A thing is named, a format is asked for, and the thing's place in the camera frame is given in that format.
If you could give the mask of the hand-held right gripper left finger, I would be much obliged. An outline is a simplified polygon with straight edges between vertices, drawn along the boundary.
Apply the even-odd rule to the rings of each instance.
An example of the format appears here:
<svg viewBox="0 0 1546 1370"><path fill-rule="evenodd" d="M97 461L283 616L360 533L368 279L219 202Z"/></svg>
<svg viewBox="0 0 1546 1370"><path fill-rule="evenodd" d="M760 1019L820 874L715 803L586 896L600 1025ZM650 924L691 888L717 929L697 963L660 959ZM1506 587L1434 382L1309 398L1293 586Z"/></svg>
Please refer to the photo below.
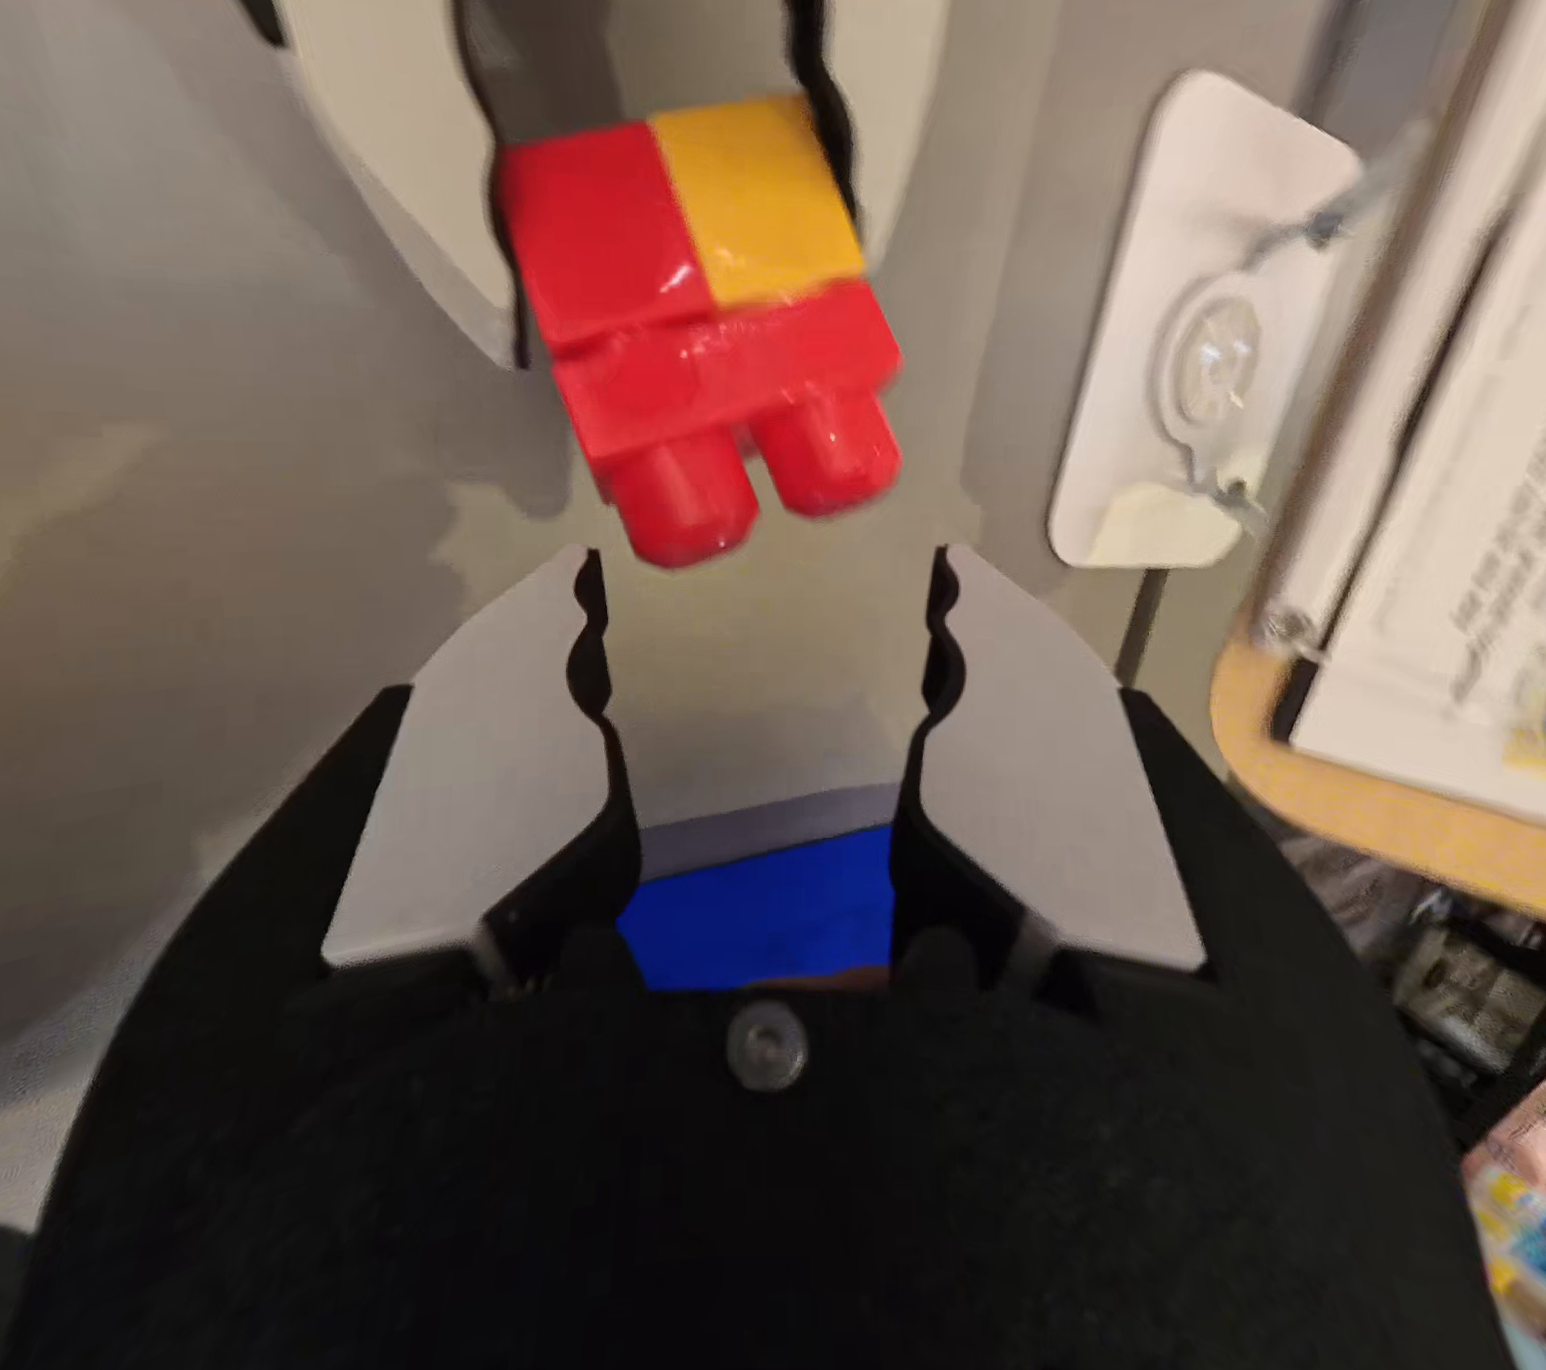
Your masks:
<svg viewBox="0 0 1546 1370"><path fill-rule="evenodd" d="M636 894L643 835L610 723L607 587L563 547L420 666L320 956L464 949L515 988Z"/></svg>

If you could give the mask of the white folding book stand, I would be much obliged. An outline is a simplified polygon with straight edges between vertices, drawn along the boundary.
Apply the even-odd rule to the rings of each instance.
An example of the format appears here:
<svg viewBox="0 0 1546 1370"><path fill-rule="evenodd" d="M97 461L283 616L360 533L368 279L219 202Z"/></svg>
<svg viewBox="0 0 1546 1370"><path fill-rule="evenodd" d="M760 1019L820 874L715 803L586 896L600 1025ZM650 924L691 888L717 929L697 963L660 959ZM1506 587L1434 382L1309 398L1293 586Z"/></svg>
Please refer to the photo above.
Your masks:
<svg viewBox="0 0 1546 1370"><path fill-rule="evenodd" d="M1415 241L1349 350L1316 510L1266 629L1326 651L1447 346L1497 238L1543 184L1543 0L1504 0L1458 97ZM1421 176L1421 123L1359 162L1208 70L1161 99L1073 413L1049 542L1072 568L1208 568L1266 521L1261 487L1314 368L1361 223Z"/></svg>

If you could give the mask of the printed instruction sheet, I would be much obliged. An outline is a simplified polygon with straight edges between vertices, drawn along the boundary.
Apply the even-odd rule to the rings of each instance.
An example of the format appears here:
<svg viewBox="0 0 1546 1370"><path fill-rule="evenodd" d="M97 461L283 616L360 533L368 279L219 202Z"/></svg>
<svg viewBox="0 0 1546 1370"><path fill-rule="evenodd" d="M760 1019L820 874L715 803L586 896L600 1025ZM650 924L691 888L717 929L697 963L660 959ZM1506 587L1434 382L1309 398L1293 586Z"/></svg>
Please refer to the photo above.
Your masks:
<svg viewBox="0 0 1546 1370"><path fill-rule="evenodd" d="M1543 186L1447 346L1322 655L1272 735L1543 821Z"/></svg>

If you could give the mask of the red two-stud toy block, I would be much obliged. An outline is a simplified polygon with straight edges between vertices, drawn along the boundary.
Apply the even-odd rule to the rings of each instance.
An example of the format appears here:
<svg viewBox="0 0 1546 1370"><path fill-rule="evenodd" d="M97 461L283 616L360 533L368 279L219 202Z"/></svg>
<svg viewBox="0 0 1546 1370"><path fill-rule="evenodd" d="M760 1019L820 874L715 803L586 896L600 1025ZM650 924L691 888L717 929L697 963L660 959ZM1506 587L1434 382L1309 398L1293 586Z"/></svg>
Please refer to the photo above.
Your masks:
<svg viewBox="0 0 1546 1370"><path fill-rule="evenodd" d="M834 516L887 492L903 455L882 392L900 342L862 279L770 306L633 326L553 359L593 477L633 555L691 568L745 543L754 448L781 505Z"/></svg>

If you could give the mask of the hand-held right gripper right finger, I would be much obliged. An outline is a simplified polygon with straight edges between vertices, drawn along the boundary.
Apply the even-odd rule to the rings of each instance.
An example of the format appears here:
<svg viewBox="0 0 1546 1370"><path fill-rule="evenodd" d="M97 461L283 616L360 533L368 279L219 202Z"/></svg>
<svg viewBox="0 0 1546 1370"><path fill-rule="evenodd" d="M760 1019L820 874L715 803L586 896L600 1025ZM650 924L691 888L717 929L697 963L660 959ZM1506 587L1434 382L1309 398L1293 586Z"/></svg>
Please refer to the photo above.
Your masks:
<svg viewBox="0 0 1546 1370"><path fill-rule="evenodd" d="M892 818L892 984L1195 1000L1208 949L1112 669L960 543Z"/></svg>

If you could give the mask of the grey desk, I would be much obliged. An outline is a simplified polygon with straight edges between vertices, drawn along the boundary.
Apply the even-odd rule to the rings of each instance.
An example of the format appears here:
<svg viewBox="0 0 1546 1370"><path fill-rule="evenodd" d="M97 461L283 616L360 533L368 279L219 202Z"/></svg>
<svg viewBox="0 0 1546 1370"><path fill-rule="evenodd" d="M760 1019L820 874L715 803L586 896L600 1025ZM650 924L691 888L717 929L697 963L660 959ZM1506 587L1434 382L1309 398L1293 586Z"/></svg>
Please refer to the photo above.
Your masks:
<svg viewBox="0 0 1546 1370"><path fill-rule="evenodd" d="M1145 105L1222 68L1363 153L1455 0L951 0L879 293L902 486L650 574L553 384L480 355L236 0L3 0L3 1228L178 919L374 694L602 547L647 856L879 811L929 550L1117 655L1039 531Z"/></svg>

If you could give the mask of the red tall toy block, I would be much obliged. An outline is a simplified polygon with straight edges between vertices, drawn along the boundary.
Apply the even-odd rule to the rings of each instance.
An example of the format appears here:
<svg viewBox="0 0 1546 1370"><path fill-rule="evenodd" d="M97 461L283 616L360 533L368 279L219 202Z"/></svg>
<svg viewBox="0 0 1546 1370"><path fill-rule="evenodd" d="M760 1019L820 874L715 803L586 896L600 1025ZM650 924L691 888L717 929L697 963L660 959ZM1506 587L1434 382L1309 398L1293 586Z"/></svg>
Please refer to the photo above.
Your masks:
<svg viewBox="0 0 1546 1370"><path fill-rule="evenodd" d="M714 314L654 129L615 123L501 145L496 206L553 359Z"/></svg>

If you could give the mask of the yellow toy block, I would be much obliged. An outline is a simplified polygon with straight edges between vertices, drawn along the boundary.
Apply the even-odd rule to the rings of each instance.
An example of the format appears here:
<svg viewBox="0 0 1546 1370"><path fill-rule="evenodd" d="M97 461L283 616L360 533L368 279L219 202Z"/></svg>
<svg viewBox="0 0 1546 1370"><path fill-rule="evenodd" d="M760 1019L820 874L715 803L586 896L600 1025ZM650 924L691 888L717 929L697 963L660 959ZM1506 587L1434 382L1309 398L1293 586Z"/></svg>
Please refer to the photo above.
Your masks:
<svg viewBox="0 0 1546 1370"><path fill-rule="evenodd" d="M839 184L805 94L647 120L717 308L794 303L865 281Z"/></svg>

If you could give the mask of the blue plastic bin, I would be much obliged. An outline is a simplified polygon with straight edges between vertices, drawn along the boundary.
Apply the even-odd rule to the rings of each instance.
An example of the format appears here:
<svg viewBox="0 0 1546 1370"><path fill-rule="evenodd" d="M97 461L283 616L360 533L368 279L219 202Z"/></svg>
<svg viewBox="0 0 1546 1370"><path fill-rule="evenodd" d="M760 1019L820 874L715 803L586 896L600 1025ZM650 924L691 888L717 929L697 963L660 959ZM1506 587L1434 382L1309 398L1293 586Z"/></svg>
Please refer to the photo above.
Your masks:
<svg viewBox="0 0 1546 1370"><path fill-rule="evenodd" d="M891 966L891 831L741 856L638 885L617 922L654 992L733 992Z"/></svg>

